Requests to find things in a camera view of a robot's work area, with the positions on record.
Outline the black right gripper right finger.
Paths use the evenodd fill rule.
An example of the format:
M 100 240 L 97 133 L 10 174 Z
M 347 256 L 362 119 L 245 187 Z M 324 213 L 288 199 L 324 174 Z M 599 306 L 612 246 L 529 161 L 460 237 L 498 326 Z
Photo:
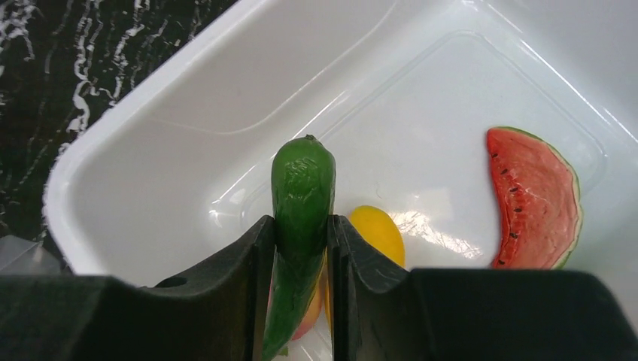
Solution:
M 399 267 L 343 216 L 327 231 L 336 360 L 635 360 L 615 297 L 572 271 Z

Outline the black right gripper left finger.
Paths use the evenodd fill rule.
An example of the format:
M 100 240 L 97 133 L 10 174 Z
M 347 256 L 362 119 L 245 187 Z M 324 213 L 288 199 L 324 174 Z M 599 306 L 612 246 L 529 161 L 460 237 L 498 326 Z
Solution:
M 274 220 L 191 268 L 136 287 L 112 276 L 4 276 L 3 360 L 259 360 Z

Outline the toy peach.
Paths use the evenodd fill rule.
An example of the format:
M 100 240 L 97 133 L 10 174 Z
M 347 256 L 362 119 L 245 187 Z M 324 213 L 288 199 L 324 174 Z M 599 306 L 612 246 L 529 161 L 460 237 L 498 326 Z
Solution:
M 304 336 L 317 322 L 321 314 L 324 300 L 325 281 L 320 281 L 316 287 L 313 299 L 310 302 L 308 310 L 305 313 L 301 323 L 295 331 L 292 340 L 297 340 Z

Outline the yellow toy mango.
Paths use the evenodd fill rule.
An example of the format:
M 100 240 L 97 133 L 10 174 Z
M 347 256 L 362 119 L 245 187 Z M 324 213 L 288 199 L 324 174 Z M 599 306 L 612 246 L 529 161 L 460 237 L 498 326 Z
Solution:
M 348 219 L 368 244 L 400 267 L 406 266 L 403 237 L 389 214 L 371 205 L 361 205 Z

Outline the green toy cucumber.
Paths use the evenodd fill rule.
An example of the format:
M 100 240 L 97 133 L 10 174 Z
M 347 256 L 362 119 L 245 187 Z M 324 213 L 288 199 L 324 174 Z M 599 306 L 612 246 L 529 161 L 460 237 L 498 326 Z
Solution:
M 314 298 L 326 258 L 335 183 L 336 161 L 313 135 L 288 141 L 273 159 L 275 255 L 263 360 L 279 355 Z

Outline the white plastic bin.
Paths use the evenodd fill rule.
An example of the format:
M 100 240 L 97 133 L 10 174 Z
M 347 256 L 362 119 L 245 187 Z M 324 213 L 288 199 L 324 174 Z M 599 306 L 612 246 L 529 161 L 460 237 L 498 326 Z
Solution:
M 486 268 L 494 126 L 574 168 L 565 269 L 635 326 L 635 1 L 240 1 L 64 152 L 44 214 L 75 273 L 151 286 L 270 214 L 273 156 L 312 134 L 336 159 L 335 212 L 388 212 L 407 268 Z

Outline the clear zip top bag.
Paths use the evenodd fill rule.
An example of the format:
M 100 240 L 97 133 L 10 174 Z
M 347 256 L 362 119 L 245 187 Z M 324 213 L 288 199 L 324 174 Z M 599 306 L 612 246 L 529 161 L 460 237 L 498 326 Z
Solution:
M 39 242 L 14 235 L 1 238 L 1 275 L 59 275 L 59 260 Z

